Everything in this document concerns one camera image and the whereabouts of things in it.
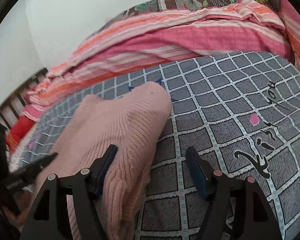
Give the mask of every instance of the pink dot on fabric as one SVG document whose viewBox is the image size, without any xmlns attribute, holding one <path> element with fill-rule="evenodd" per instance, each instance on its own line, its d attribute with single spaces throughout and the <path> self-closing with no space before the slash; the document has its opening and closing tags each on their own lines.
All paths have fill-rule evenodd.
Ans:
<svg viewBox="0 0 300 240">
<path fill-rule="evenodd" d="M 259 116 L 256 113 L 253 113 L 252 115 L 250 115 L 250 123 L 253 126 L 256 126 L 260 123 Z"/>
</svg>

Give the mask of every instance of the pink rivet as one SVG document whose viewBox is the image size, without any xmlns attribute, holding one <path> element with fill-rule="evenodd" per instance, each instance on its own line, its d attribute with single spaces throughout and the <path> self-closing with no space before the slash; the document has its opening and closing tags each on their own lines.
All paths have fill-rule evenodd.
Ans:
<svg viewBox="0 0 300 240">
<path fill-rule="evenodd" d="M 222 175 L 222 171 L 221 170 L 214 170 L 213 174 L 220 177 Z"/>
<path fill-rule="evenodd" d="M 254 177 L 248 177 L 247 180 L 250 182 L 250 183 L 255 183 L 256 182 L 256 179 Z"/>
</svg>

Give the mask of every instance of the silver screw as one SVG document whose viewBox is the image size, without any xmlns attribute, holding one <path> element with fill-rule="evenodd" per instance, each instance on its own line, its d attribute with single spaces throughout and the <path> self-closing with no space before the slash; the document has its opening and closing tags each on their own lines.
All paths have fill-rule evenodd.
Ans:
<svg viewBox="0 0 300 240">
<path fill-rule="evenodd" d="M 222 171 L 221 170 L 214 170 L 213 174 L 220 177 L 222 175 Z"/>
<path fill-rule="evenodd" d="M 50 174 L 48 176 L 48 180 L 54 180 L 56 178 L 56 175 L 55 174 Z"/>
<path fill-rule="evenodd" d="M 247 181 L 250 182 L 250 183 L 255 183 L 256 182 L 256 179 L 254 177 L 247 177 Z"/>
<path fill-rule="evenodd" d="M 82 175 L 87 175 L 89 172 L 90 172 L 90 170 L 89 170 L 88 168 L 84 168 L 84 169 L 82 169 L 82 170 L 80 171 L 80 173 L 81 173 Z"/>
</svg>

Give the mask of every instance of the blanket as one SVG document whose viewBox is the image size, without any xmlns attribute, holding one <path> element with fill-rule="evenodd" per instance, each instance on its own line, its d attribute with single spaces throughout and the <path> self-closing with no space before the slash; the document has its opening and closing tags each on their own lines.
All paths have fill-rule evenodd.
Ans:
<svg viewBox="0 0 300 240">
<path fill-rule="evenodd" d="M 269 51 L 290 60 L 292 53 L 283 22 L 254 0 L 137 15 L 86 39 L 66 62 L 53 67 L 45 80 L 27 91 L 32 105 L 24 114 L 38 121 L 61 98 L 133 70 L 239 50 Z"/>
<path fill-rule="evenodd" d="M 196 57 L 85 88 L 44 114 L 20 166 L 50 152 L 85 95 L 118 98 L 147 81 L 161 82 L 173 109 L 157 143 L 135 239 L 195 238 L 207 203 L 197 194 L 185 162 L 186 148 L 194 146 L 228 176 L 253 176 L 282 238 L 292 240 L 300 230 L 300 71 L 278 55 Z"/>
</svg>

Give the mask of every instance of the brown headboard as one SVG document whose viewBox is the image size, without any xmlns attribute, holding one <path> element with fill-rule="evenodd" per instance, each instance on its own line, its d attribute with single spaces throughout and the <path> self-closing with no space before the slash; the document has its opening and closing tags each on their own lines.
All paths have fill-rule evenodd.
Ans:
<svg viewBox="0 0 300 240">
<path fill-rule="evenodd" d="M 0 123 L 8 129 L 14 125 L 19 117 L 23 107 L 26 105 L 23 94 L 30 87 L 34 87 L 44 79 L 45 74 L 48 72 L 46 68 L 40 69 L 37 73 L 27 79 L 20 85 L 0 106 Z"/>
</svg>

